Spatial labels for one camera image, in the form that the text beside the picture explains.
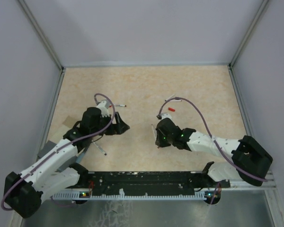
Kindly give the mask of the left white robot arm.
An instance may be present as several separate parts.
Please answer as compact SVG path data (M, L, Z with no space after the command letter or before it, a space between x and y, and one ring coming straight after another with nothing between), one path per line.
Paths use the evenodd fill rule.
M70 186L86 186L88 170L80 164L71 163L60 173L58 169L88 148L93 137L121 135L129 129L118 112L110 115L106 107L89 107L82 119L75 122L41 159L19 174L11 172L6 176L2 209L13 210L22 218L29 218L57 192Z

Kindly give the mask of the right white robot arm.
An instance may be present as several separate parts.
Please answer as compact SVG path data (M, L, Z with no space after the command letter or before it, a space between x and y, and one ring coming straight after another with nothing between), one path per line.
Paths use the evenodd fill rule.
M240 140L210 137L195 129L181 129L170 118L159 121L155 131L155 144L159 148L174 146L225 159L225 162L211 164L202 175L202 182L207 187L238 178L260 187L273 162L271 155L251 136L245 135Z

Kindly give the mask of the red capped white pen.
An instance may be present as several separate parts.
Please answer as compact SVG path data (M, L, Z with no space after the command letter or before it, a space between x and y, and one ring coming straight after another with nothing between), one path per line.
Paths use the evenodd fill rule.
M106 153L96 142L94 142L93 144L97 147L97 149L98 149L104 156L107 155L107 153Z

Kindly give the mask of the blue end white pen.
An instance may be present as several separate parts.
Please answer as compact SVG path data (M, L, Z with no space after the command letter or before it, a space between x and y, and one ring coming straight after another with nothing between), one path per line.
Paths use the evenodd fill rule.
M154 139L156 140L156 138L157 138L157 133L156 133L155 126L154 126L153 124L151 124L151 127L152 127L152 132L153 132Z

